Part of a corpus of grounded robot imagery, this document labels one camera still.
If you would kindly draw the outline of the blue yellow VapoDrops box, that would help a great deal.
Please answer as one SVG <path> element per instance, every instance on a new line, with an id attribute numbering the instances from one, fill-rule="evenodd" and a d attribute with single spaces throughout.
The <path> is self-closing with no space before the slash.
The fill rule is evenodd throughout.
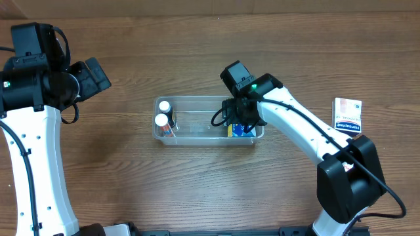
<path id="1" fill-rule="evenodd" d="M 241 124 L 230 124 L 228 126 L 227 137 L 256 137 L 255 128 L 249 132 L 245 132 L 246 128 L 246 126 Z"/>

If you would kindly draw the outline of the clear plastic container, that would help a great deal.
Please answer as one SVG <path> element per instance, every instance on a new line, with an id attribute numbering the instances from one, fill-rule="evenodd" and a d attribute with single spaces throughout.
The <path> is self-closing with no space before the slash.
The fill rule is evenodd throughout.
<path id="1" fill-rule="evenodd" d="M 154 102 L 154 115 L 160 113 L 159 103 L 167 101 L 173 107 L 177 127 L 173 137 L 166 137 L 155 123 L 152 134 L 167 146 L 236 146 L 253 145 L 264 135 L 256 126 L 253 136 L 229 137 L 226 126 L 214 127 L 211 118 L 222 107 L 227 96 L 159 96 Z"/>

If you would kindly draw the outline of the black tube white cap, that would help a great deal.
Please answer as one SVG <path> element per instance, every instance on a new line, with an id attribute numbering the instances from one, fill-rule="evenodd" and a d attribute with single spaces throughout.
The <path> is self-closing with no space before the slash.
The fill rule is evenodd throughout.
<path id="1" fill-rule="evenodd" d="M 171 104 L 166 100 L 161 101 L 159 103 L 159 110 L 167 116 L 168 123 L 171 126 L 171 128 L 174 128 L 176 126 L 176 118 Z"/>

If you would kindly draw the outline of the orange tube white cap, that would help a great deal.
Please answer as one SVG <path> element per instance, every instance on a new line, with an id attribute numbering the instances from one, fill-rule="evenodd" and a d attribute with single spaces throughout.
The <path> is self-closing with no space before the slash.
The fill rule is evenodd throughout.
<path id="1" fill-rule="evenodd" d="M 169 124 L 169 120 L 168 117 L 163 114 L 160 113 L 158 115 L 156 115 L 155 119 L 155 124 L 161 129 L 162 133 L 164 136 L 166 137 L 174 137 L 175 134 Z"/>

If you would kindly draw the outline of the white blue Hansaplast box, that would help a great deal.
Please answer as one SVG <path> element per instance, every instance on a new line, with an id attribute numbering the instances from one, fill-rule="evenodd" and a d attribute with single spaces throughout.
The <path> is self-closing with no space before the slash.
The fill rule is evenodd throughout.
<path id="1" fill-rule="evenodd" d="M 332 102 L 332 126 L 351 137 L 362 133 L 362 102 L 335 98 Z"/>

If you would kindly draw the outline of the red Panadol box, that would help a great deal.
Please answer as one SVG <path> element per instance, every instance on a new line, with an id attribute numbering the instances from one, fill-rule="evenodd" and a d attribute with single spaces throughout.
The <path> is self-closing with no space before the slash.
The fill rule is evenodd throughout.
<path id="1" fill-rule="evenodd" d="M 354 164 L 342 162 L 343 168 L 346 172 L 351 171 L 354 168 Z"/>

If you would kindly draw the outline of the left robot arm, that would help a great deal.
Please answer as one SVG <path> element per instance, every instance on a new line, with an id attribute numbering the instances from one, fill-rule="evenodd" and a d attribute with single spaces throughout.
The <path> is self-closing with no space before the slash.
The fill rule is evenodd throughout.
<path id="1" fill-rule="evenodd" d="M 7 141 L 18 235 L 104 235 L 80 226 L 60 150 L 62 112 L 110 87 L 98 60 L 72 63 L 63 31 L 37 22 L 11 28 L 14 56 L 1 72 L 1 129 Z"/>

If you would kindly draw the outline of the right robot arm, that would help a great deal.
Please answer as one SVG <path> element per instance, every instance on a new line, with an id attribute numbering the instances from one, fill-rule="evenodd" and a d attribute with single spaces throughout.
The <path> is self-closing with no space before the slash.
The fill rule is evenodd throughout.
<path id="1" fill-rule="evenodd" d="M 322 211 L 309 235 L 346 235 L 357 218 L 385 194 L 377 149 L 369 138 L 353 139 L 330 127 L 269 73 L 255 77 L 236 61 L 220 78 L 235 99 L 231 114 L 240 123 L 276 127 L 316 165 Z"/>

